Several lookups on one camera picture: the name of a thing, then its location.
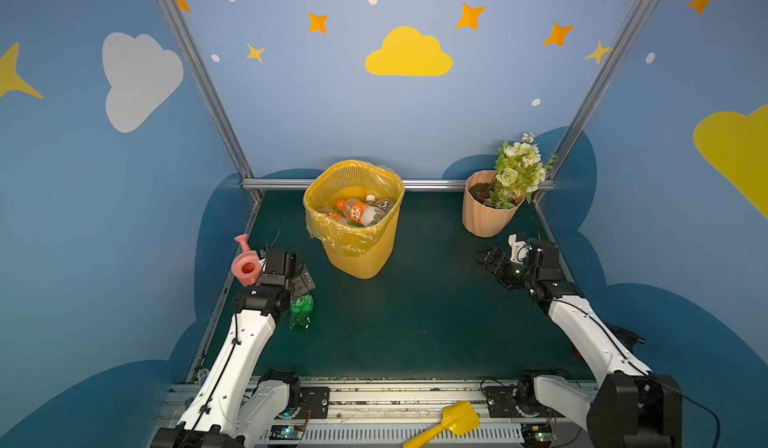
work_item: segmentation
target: soil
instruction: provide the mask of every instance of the soil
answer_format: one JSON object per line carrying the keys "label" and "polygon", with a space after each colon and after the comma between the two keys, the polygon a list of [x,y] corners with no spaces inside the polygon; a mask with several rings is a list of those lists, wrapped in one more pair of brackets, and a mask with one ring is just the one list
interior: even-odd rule
{"label": "soil", "polygon": [[469,187],[469,194],[479,203],[485,203],[488,199],[488,187],[490,183],[476,183]]}

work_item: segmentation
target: shovel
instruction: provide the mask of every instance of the shovel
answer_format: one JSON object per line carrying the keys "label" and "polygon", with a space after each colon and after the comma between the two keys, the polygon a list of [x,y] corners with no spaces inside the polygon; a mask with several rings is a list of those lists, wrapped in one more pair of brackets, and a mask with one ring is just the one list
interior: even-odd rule
{"label": "shovel", "polygon": [[403,448],[422,448],[443,430],[450,430],[456,436],[464,436],[480,426],[480,416],[472,409],[468,401],[446,406],[442,411],[442,423],[418,434],[412,440],[402,444]]}

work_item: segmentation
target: cloud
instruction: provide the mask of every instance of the cloud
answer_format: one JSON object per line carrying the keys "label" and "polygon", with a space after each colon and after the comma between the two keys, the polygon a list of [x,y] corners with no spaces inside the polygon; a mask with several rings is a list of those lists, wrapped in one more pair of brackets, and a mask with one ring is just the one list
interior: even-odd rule
{"label": "cloud", "polygon": [[107,94],[107,117],[122,133],[137,129],[184,78],[179,56],[163,50],[149,35],[109,34],[101,59],[112,86]]}
{"label": "cloud", "polygon": [[421,35],[412,27],[389,32],[382,49],[371,52],[366,59],[366,69],[374,75],[437,77],[452,66],[453,59],[442,52],[437,38]]}
{"label": "cloud", "polygon": [[[726,141],[729,148],[723,149]],[[694,144],[706,161],[768,218],[764,156],[768,149],[768,105],[749,116],[737,112],[711,114],[696,126]]]}

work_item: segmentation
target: pink flower pot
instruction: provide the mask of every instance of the pink flower pot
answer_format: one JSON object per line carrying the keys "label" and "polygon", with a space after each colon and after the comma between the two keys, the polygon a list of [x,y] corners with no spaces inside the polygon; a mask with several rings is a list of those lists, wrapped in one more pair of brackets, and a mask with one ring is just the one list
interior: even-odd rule
{"label": "pink flower pot", "polygon": [[467,179],[464,187],[464,209],[462,210],[462,222],[464,228],[476,236],[484,239],[491,238],[504,230],[504,227],[518,211],[522,199],[517,206],[511,209],[500,210],[485,206],[470,195],[469,188],[477,183],[491,183],[496,176],[496,170],[482,170]]}

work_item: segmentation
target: yellow cloud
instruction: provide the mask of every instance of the yellow cloud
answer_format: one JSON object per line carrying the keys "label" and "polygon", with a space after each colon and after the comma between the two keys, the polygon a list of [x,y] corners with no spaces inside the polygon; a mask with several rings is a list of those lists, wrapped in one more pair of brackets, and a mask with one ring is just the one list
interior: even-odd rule
{"label": "yellow cloud", "polygon": [[765,217],[768,217],[768,105],[746,116],[718,112],[701,120],[694,143]]}
{"label": "yellow cloud", "polygon": [[374,75],[412,75],[437,77],[453,66],[440,42],[432,35],[422,35],[412,27],[398,27],[389,32],[381,50],[371,52],[366,69]]}

